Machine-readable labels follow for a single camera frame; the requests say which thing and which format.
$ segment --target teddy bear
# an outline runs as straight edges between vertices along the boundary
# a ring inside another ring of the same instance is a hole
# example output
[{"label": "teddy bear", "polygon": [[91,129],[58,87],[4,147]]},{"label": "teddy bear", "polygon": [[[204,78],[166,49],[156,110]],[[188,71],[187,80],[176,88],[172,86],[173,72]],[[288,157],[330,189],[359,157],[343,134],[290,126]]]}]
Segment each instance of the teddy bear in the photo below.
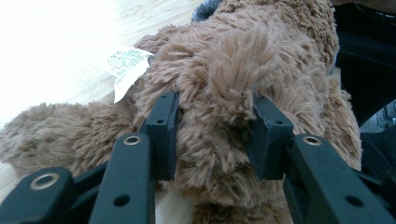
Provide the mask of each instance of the teddy bear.
[{"label": "teddy bear", "polygon": [[0,159],[18,175],[63,166],[80,175],[137,132],[157,98],[179,94],[175,180],[193,223],[291,223],[282,180],[259,180],[244,147],[254,98],[270,99],[294,134],[326,138],[361,168],[350,95],[331,71],[339,49],[330,0],[223,0],[213,13],[135,44],[155,55],[116,104],[37,105],[0,131]]}]

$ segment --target brown teddy bear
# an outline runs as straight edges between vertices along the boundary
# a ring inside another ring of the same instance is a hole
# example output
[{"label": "brown teddy bear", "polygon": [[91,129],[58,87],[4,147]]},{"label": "brown teddy bear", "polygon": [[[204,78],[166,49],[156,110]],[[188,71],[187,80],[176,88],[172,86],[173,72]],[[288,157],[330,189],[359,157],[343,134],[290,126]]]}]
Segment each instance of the brown teddy bear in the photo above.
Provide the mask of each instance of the brown teddy bear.
[{"label": "brown teddy bear", "polygon": [[137,132],[156,99],[179,93],[176,179],[197,202],[195,223],[291,223],[282,181],[259,180],[244,149],[264,95],[294,133],[330,141],[361,168],[359,128],[336,77],[330,0],[224,0],[207,20],[162,28],[136,47],[155,54],[116,104],[38,105],[0,132],[1,160],[19,175],[64,166],[79,175],[108,160],[117,137]]}]

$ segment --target plush fur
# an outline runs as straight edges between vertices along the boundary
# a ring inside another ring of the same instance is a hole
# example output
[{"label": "plush fur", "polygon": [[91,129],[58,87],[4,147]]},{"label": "plush fur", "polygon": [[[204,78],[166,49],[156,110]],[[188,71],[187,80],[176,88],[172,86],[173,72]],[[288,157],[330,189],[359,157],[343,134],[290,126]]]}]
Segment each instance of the plush fur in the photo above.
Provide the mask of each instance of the plush fur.
[{"label": "plush fur", "polygon": [[282,181],[258,180],[244,149],[253,98],[267,96],[294,133],[325,137],[359,170],[349,95],[329,76],[337,41],[328,0],[224,0],[205,21],[136,43],[156,58],[119,103],[22,112],[0,132],[1,159],[20,175],[54,165],[79,175],[136,132],[162,93],[177,91],[177,173],[164,185],[197,202],[193,222],[290,223]]}]

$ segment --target plush toy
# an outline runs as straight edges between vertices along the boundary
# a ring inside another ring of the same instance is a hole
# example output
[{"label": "plush toy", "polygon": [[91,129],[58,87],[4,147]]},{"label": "plush toy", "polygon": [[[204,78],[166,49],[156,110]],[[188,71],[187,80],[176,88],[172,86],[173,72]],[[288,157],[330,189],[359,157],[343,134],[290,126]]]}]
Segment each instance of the plush toy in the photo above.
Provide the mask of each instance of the plush toy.
[{"label": "plush toy", "polygon": [[79,175],[108,160],[116,138],[137,132],[162,93],[176,91],[177,172],[163,185],[196,201],[195,223],[291,223],[282,181],[260,181],[244,149],[258,94],[295,134],[328,139],[361,168],[349,95],[331,76],[338,39],[330,0],[224,0],[198,17],[135,44],[155,59],[120,102],[19,114],[0,132],[1,160],[19,175],[48,166]]}]

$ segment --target black fabric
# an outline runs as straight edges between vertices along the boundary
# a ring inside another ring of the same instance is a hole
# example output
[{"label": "black fabric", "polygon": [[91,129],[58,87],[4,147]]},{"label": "black fabric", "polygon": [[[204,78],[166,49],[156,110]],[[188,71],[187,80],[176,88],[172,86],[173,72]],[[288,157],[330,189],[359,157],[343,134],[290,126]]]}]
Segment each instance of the black fabric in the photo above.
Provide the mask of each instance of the black fabric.
[{"label": "black fabric", "polygon": [[384,179],[396,167],[396,126],[382,133],[362,133],[361,146],[364,173]]},{"label": "black fabric", "polygon": [[352,95],[359,125],[396,98],[396,26],[360,12],[335,8],[342,87]]},{"label": "black fabric", "polygon": [[205,21],[207,20],[218,8],[222,0],[206,0],[192,14],[192,21]]},{"label": "black fabric", "polygon": [[[352,96],[359,125],[396,99],[396,26],[375,20],[354,4],[335,7],[343,89]],[[396,127],[362,133],[362,171],[385,178],[396,167]]]}]

